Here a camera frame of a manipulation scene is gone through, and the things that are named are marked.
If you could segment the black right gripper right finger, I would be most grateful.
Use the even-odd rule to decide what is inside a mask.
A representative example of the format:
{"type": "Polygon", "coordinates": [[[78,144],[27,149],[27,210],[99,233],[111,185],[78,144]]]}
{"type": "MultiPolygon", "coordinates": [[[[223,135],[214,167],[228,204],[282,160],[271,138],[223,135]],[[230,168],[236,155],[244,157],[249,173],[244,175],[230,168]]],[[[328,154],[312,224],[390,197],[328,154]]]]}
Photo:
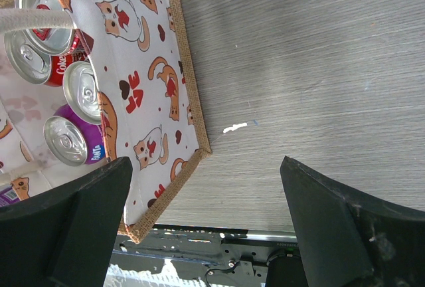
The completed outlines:
{"type": "Polygon", "coordinates": [[[280,175],[309,286],[423,286],[424,212],[285,157],[280,175]]]}

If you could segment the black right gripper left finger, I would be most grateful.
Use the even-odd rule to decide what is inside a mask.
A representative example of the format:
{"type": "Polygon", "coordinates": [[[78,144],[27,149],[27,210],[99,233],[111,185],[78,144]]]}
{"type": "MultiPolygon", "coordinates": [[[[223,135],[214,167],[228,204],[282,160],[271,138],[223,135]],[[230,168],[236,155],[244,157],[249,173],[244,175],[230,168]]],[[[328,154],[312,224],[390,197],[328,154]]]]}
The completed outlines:
{"type": "Polygon", "coordinates": [[[2,286],[102,286],[132,177],[128,157],[1,208],[2,286]]]}

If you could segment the purple Fanta can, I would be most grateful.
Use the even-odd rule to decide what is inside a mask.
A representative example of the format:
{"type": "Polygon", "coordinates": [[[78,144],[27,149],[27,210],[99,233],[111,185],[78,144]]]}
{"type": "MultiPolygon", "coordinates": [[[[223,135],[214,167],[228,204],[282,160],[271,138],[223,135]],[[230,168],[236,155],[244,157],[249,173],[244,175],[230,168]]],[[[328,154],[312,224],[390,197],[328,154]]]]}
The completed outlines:
{"type": "Polygon", "coordinates": [[[66,165],[91,165],[106,157],[101,127],[85,122],[68,104],[47,119],[43,134],[49,150],[66,165]]]}
{"type": "Polygon", "coordinates": [[[0,186],[0,207],[12,205],[19,201],[20,199],[18,198],[11,185],[0,186]]]}

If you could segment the red Coca-Cola can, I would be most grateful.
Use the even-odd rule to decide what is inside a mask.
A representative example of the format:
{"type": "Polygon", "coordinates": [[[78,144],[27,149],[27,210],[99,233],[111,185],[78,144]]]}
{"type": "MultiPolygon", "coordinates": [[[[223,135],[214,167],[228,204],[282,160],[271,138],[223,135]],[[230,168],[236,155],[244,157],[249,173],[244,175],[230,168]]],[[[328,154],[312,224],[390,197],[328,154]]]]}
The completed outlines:
{"type": "Polygon", "coordinates": [[[54,56],[31,44],[23,31],[4,35],[7,58],[18,75],[36,85],[62,86],[66,69],[74,62],[88,61],[85,52],[54,56]]]}
{"type": "Polygon", "coordinates": [[[64,73],[62,88],[68,105],[80,119],[101,124],[98,89],[89,62],[73,62],[64,73]]]}

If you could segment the brown canvas tote bag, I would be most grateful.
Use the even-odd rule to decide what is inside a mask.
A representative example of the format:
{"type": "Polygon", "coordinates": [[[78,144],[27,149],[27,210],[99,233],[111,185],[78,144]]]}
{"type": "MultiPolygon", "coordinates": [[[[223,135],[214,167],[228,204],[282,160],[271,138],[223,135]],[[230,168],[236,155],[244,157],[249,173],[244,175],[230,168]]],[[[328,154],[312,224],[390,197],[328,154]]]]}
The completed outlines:
{"type": "Polygon", "coordinates": [[[118,227],[141,242],[210,151],[180,0],[59,0],[41,13],[1,0],[1,184],[20,201],[128,157],[133,172],[118,227]],[[75,29],[98,89],[106,157],[72,167],[49,150],[44,123],[68,104],[62,86],[36,85],[12,67],[4,35],[75,29]]]}

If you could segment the silver blue Red Bull can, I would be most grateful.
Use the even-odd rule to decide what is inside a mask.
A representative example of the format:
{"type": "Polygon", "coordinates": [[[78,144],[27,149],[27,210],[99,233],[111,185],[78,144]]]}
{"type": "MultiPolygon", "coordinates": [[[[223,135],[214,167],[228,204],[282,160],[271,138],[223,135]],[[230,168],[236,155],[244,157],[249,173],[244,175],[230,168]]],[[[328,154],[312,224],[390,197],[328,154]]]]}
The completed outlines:
{"type": "MultiPolygon", "coordinates": [[[[41,13],[44,17],[51,16],[52,12],[65,12],[59,0],[15,0],[15,7],[41,13]]],[[[25,30],[24,34],[41,52],[50,55],[60,56],[84,52],[84,47],[77,37],[75,29],[37,27],[25,30]]]]}

